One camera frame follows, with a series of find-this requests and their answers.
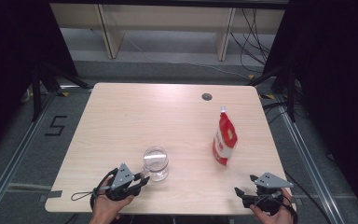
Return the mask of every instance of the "wire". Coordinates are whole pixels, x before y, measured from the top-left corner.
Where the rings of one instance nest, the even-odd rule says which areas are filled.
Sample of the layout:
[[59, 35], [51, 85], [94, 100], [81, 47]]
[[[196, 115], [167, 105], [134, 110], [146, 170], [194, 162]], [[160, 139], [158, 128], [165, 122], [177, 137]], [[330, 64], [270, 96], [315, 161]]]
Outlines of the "wire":
[[270, 108], [268, 109], [268, 111], [264, 113], [264, 115], [267, 115], [272, 108], [273, 108], [273, 107], [270, 107]]
[[268, 124], [271, 124], [272, 122], [275, 121], [275, 119], [277, 119], [280, 115], [282, 115], [282, 114], [284, 114], [284, 113], [286, 113], [286, 112], [287, 112], [287, 110], [283, 111], [282, 113], [280, 113], [279, 115], [277, 115], [274, 119], [272, 119]]
[[309, 119], [309, 117], [305, 117], [305, 116], [303, 116], [303, 115], [300, 115], [300, 114], [298, 114], [296, 111], [295, 111], [295, 114], [296, 114], [297, 116], [301, 117], [302, 119]]
[[272, 108], [272, 107], [275, 107], [275, 106], [286, 105], [286, 104], [287, 104], [287, 102], [272, 103], [272, 104], [269, 104], [269, 105], [263, 105], [263, 109], [268, 109], [268, 108]]
[[298, 222], [298, 214], [297, 214], [296, 210], [293, 208], [292, 202], [290, 202], [290, 200], [286, 196], [284, 196], [284, 195], [282, 195], [282, 196], [283, 196], [283, 198], [285, 198], [289, 202], [289, 204], [282, 203], [282, 202], [280, 202], [280, 201], [278, 201], [278, 200], [276, 200], [274, 198], [272, 200], [274, 202], [276, 202], [277, 204], [281, 205], [282, 207], [286, 208], [287, 211], [289, 211], [290, 215], [292, 215], [293, 223], [297, 224], [297, 222]]
[[[245, 36], [243, 35], [243, 37], [244, 37], [245, 40], [246, 40], [246, 41], [245, 41], [245, 44], [248, 42], [252, 47], [254, 47], [254, 48], [260, 50], [260, 53], [261, 53], [261, 55], [263, 56], [263, 59], [264, 59], [264, 62], [265, 62], [265, 61], [267, 60], [267, 57], [268, 57], [268, 56], [266, 55], [266, 53], [269, 53], [269, 49], [268, 49], [267, 47], [265, 47], [264, 45], [261, 44], [260, 39], [259, 39], [259, 37], [258, 37], [257, 23], [256, 23], [256, 20], [255, 20], [256, 14], [257, 14], [257, 9], [254, 9], [254, 10], [253, 10], [253, 22], [252, 22], [252, 25], [251, 25], [251, 23], [249, 22], [248, 18], [246, 17], [246, 14], [245, 14], [244, 9], [242, 9], [242, 15], [243, 15], [243, 17], [245, 18], [246, 23], [248, 24], [248, 27], [249, 27], [249, 34], [248, 34], [248, 36], [245, 37]], [[258, 47], [255, 46], [255, 45], [253, 45], [252, 43], [250, 43], [250, 42], [248, 41], [250, 35], [253, 36], [253, 38], [255, 39], [255, 41], [256, 41]]]
[[133, 222], [133, 217], [135, 217], [135, 215], [132, 215], [130, 224]]
[[257, 201], [255, 201], [255, 206], [257, 206], [260, 202], [264, 201], [265, 199], [267, 199], [270, 195], [269, 194], [264, 194], [264, 195], [260, 195]]
[[[81, 197], [79, 197], [79, 198], [74, 198], [75, 195], [78, 195], [78, 194], [84, 194], [84, 195], [81, 196]], [[82, 198], [84, 198], [84, 197], [87, 197], [87, 196], [91, 195], [91, 194], [92, 194], [92, 191], [88, 191], [88, 192], [77, 192], [77, 193], [72, 194], [71, 200], [72, 200], [72, 201], [78, 201], [78, 200], [80, 200], [80, 199], [82, 199]]]
[[253, 58], [255, 61], [258, 61], [260, 64], [265, 65], [265, 63], [263, 63], [262, 61], [260, 61], [258, 58], [256, 58], [256, 57], [254, 56], [254, 54], [252, 54], [248, 49], [245, 48], [246, 42], [245, 42], [245, 44], [241, 45], [240, 42], [237, 40], [237, 38], [235, 38], [234, 34], [232, 34], [232, 33], [230, 33], [230, 34], [231, 34], [232, 38], [234, 39], [234, 41], [237, 43], [237, 45], [238, 45], [238, 46], [240, 47], [240, 49], [241, 49], [240, 59], [241, 59], [241, 65], [242, 65], [242, 67], [243, 67], [244, 69], [250, 71], [250, 72], [262, 73], [262, 72], [259, 72], [259, 71], [251, 70], [251, 69], [247, 68], [247, 67], [243, 64], [242, 54], [243, 54], [243, 52], [245, 51], [246, 54], [247, 54], [249, 57]]
[[319, 211], [321, 211], [322, 215], [324, 215], [324, 218], [326, 219], [327, 223], [331, 223], [330, 219], [328, 218], [327, 214], [325, 213], [325, 211], [322, 209], [322, 207], [310, 196], [310, 194], [285, 170], [283, 170], [285, 174], [287, 174], [287, 176], [289, 176], [289, 178], [291, 180], [293, 180], [293, 182], [295, 182], [295, 184], [307, 195], [308, 198], [310, 198], [310, 200], [316, 205], [316, 207], [319, 209]]
[[198, 63], [173, 63], [173, 62], [168, 62], [168, 61], [164, 61], [164, 60], [156, 60], [156, 59], [150, 58], [150, 57], [148, 57], [147, 55], [145, 55], [145, 52], [144, 52], [141, 48], [139, 48], [138, 46], [136, 46], [136, 45], [133, 43], [133, 41], [132, 41], [129, 37], [127, 37], [126, 35], [125, 35], [125, 38], [127, 38], [127, 39], [130, 41], [130, 43], [131, 43], [136, 49], [138, 49], [140, 52], [142, 52], [142, 53], [143, 53], [143, 56], [144, 56], [146, 59], [148, 59], [148, 60], [151, 60], [151, 61], [154, 61], [154, 62], [158, 62], [158, 63], [190, 64], [190, 65], [199, 66], [199, 67], [212, 68], [212, 69], [214, 69], [214, 70], [216, 70], [216, 71], [218, 71], [218, 72], [221, 72], [221, 73], [236, 75], [236, 76], [244, 77], [244, 78], [246, 78], [246, 79], [248, 79], [248, 80], [251, 80], [250, 78], [248, 78], [247, 76], [244, 76], [244, 75], [242, 75], [242, 74], [235, 73], [235, 72], [228, 72], [228, 71], [225, 71], [225, 70], [222, 70], [222, 69], [219, 69], [219, 68], [210, 66], [210, 65], [198, 64]]
[[63, 224], [69, 224], [72, 220], [76, 219], [79, 216], [79, 214], [73, 214], [65, 223]]

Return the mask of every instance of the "clear glass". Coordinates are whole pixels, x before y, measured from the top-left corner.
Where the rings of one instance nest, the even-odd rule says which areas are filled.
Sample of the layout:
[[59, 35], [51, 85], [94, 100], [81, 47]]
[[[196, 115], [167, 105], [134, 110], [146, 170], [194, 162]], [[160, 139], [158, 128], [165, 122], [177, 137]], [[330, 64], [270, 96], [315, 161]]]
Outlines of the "clear glass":
[[167, 151], [160, 146], [152, 146], [144, 154], [144, 175], [153, 181], [161, 181], [168, 175]]

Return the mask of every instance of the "aluminum rail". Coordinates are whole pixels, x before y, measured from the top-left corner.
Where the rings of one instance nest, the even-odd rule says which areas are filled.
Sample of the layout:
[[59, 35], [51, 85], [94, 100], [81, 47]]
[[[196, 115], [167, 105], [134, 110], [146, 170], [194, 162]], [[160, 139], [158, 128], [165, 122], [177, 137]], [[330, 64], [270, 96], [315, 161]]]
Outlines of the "aluminum rail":
[[57, 92], [50, 92], [48, 94], [45, 102], [42, 105], [42, 111], [39, 117], [31, 123], [27, 133], [22, 138], [5, 171], [2, 173], [0, 177], [0, 202], [5, 195], [10, 181], [14, 177], [14, 174], [16, 174], [17, 170], [19, 169], [21, 162], [28, 151], [28, 148], [34, 140], [34, 137], [40, 127], [40, 124], [45, 118], [46, 111], [48, 110], [48, 107], [51, 105], [51, 103], [54, 101], [56, 94]]
[[[277, 101], [279, 103], [284, 102], [283, 98], [280, 95], [277, 95]], [[315, 161], [310, 155], [310, 151], [308, 150], [307, 145], [305, 144], [296, 124], [291, 121], [287, 113], [284, 113], [285, 110], [283, 106], [280, 106], [280, 110], [282, 112], [283, 120], [286, 123], [287, 129], [289, 130], [289, 133], [292, 135], [293, 140], [295, 141], [298, 153], [300, 154], [300, 157], [304, 162], [308, 174], [310, 175], [310, 180], [312, 181], [313, 186], [315, 187], [316, 192], [318, 193], [319, 198], [322, 201], [324, 210], [326, 211], [326, 214], [329, 217], [331, 223], [346, 223], [344, 217], [339, 212], [336, 200], [331, 194], [324, 179], [322, 178], [321, 173], [319, 172]]]

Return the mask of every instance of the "human hand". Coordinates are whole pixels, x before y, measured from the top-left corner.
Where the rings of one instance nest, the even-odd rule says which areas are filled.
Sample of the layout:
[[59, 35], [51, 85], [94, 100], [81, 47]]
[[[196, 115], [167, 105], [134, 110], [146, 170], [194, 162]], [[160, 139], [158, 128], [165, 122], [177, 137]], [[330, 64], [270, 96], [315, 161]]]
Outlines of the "human hand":
[[[290, 201], [292, 196], [287, 192], [286, 189], [282, 189], [283, 194], [283, 203], [290, 206]], [[274, 216], [269, 216], [265, 214], [261, 209], [253, 204], [250, 206], [251, 210], [255, 213], [255, 216], [263, 224], [293, 224], [292, 214], [285, 207], [280, 206], [279, 211]]]
[[[102, 186], [106, 186], [109, 181], [107, 178]], [[90, 224], [109, 224], [114, 219], [119, 219], [120, 216], [118, 212], [130, 204], [134, 199], [133, 195], [128, 196], [127, 198], [121, 201], [112, 201], [106, 197], [106, 195], [98, 195], [94, 201], [94, 208], [92, 211], [92, 218], [89, 222]]]

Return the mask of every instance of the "wooden table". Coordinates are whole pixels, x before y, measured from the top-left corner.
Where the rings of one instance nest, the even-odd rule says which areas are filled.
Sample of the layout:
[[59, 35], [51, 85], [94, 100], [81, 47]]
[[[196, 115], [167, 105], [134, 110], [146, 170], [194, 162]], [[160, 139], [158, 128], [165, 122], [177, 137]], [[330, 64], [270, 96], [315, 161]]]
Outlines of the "wooden table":
[[[210, 101], [202, 94], [210, 93]], [[227, 108], [239, 142], [227, 166], [212, 153], [220, 106]], [[169, 175], [149, 183], [122, 210], [127, 214], [245, 215], [234, 187], [255, 194], [249, 175], [266, 171], [285, 177], [264, 111], [254, 87], [176, 84], [95, 86], [78, 124], [52, 191], [49, 212], [91, 212], [91, 191], [107, 172], [125, 162], [133, 173], [143, 166], [145, 150], [167, 149]]]

